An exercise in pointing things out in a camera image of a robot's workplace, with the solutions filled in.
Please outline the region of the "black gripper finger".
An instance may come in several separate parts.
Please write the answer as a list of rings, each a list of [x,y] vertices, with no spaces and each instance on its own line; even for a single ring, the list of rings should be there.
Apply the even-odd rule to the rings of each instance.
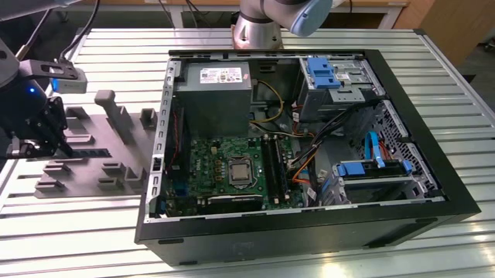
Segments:
[[[7,148],[7,159],[30,159],[44,158],[51,156],[51,150],[42,148],[32,141],[26,141],[18,137],[12,138],[12,142]]]
[[[42,112],[43,136],[46,142],[67,157],[72,157],[74,150],[67,143],[64,130],[67,129],[66,110],[62,97],[50,97]]]

